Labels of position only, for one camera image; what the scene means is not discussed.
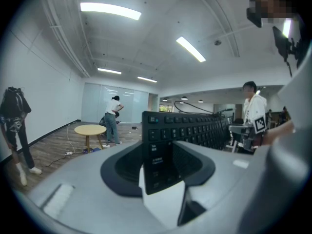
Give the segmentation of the person's right forearm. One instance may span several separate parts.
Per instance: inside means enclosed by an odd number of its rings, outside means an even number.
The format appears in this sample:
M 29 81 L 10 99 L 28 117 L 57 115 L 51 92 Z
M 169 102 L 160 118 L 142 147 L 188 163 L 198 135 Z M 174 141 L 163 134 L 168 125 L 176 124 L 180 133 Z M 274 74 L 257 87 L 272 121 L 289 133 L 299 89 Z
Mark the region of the person's right forearm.
M 293 132 L 294 124 L 292 120 L 289 120 L 276 128 L 267 130 L 263 135 L 262 145 L 272 145 L 277 138 Z

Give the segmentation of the black chest mounted phone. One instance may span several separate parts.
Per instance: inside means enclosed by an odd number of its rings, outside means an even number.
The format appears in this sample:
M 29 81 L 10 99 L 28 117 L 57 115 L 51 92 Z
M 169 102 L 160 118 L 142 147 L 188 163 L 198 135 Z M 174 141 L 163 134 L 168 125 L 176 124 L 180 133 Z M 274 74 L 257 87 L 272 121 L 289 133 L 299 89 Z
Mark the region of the black chest mounted phone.
M 275 46 L 278 50 L 278 53 L 283 58 L 283 61 L 286 63 L 290 77 L 292 77 L 291 66 L 288 62 L 288 56 L 294 55 L 295 60 L 297 60 L 297 68 L 299 66 L 299 57 L 302 48 L 302 39 L 299 42 L 294 43 L 294 39 L 291 38 L 291 41 L 288 40 L 287 37 L 283 35 L 283 33 L 276 27 L 273 26 L 273 36 L 275 41 Z

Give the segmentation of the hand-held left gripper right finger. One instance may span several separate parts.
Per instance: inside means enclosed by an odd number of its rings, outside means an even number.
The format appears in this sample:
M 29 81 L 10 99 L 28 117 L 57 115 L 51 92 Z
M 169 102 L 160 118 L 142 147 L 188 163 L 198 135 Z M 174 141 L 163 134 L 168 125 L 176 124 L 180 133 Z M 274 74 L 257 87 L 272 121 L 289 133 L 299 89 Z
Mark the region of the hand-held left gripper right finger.
M 179 230 L 238 230 L 243 213 L 256 192 L 265 171 L 268 147 L 254 155 L 230 153 L 174 141 L 174 147 L 193 151 L 215 163 L 214 174 L 200 186 L 190 187 L 190 196 L 206 209 Z

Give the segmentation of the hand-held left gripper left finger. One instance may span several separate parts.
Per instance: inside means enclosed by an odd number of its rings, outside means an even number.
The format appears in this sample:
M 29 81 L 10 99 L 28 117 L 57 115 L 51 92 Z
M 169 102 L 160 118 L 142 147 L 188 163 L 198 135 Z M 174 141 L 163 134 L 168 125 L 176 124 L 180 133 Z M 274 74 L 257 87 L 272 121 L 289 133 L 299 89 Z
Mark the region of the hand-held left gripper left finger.
M 82 155 L 64 164 L 29 193 L 29 214 L 45 231 L 170 231 L 176 212 L 152 196 L 121 196 L 103 181 L 136 188 L 115 173 L 115 161 L 140 147 L 130 142 Z

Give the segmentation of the white ceiling pipes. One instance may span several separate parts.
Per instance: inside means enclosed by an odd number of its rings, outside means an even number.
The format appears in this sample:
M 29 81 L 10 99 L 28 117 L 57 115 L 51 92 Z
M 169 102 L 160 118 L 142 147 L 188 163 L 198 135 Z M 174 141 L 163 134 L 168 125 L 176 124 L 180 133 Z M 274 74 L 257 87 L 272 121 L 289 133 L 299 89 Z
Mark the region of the white ceiling pipes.
M 89 78 L 94 59 L 82 25 L 78 0 L 41 0 L 44 13 L 57 42 L 73 65 Z

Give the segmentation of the round yellow wooden table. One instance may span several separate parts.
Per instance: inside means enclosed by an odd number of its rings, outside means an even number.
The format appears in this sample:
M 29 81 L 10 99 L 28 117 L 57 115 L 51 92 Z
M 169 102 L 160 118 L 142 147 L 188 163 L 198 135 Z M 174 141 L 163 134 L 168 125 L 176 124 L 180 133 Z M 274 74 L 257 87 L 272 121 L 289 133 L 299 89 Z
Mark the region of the round yellow wooden table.
M 87 147 L 87 153 L 90 153 L 90 137 L 96 136 L 99 142 L 99 145 L 101 148 L 103 148 L 100 136 L 106 132 L 106 127 L 101 125 L 95 125 L 95 124 L 87 124 L 87 125 L 81 125 L 74 129 L 75 133 L 78 135 L 85 136 L 85 144 Z

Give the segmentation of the black keyboard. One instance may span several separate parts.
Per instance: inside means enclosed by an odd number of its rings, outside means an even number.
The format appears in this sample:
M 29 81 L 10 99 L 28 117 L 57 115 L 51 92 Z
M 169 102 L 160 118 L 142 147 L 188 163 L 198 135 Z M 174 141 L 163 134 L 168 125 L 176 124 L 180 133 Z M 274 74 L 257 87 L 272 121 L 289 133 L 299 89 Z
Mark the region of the black keyboard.
M 145 192 L 165 190 L 181 181 L 187 187 L 204 184 L 215 163 L 198 146 L 223 150 L 230 140 L 229 123 L 215 115 L 142 113 L 142 156 Z

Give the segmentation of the frosted glass partition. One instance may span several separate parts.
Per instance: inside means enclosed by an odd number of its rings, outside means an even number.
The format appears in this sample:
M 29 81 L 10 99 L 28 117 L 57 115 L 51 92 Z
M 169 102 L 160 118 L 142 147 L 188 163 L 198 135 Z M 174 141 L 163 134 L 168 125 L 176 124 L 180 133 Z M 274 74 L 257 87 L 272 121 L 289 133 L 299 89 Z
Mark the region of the frosted glass partition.
M 121 123 L 141 123 L 142 112 L 148 110 L 147 92 L 93 83 L 84 85 L 81 121 L 98 123 L 114 96 L 119 96 L 120 103 L 124 106 L 119 112 L 118 120 Z

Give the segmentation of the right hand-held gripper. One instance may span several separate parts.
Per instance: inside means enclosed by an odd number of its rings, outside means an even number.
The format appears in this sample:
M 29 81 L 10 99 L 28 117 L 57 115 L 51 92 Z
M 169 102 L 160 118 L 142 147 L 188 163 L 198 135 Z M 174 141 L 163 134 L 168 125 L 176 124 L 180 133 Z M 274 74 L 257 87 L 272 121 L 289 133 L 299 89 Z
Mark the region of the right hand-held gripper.
M 230 125 L 229 131 L 236 134 L 244 134 L 243 148 L 247 151 L 253 151 L 262 145 L 267 127 L 263 116 L 248 120 L 245 125 Z M 236 153 L 238 142 L 235 140 L 231 146 L 231 153 Z

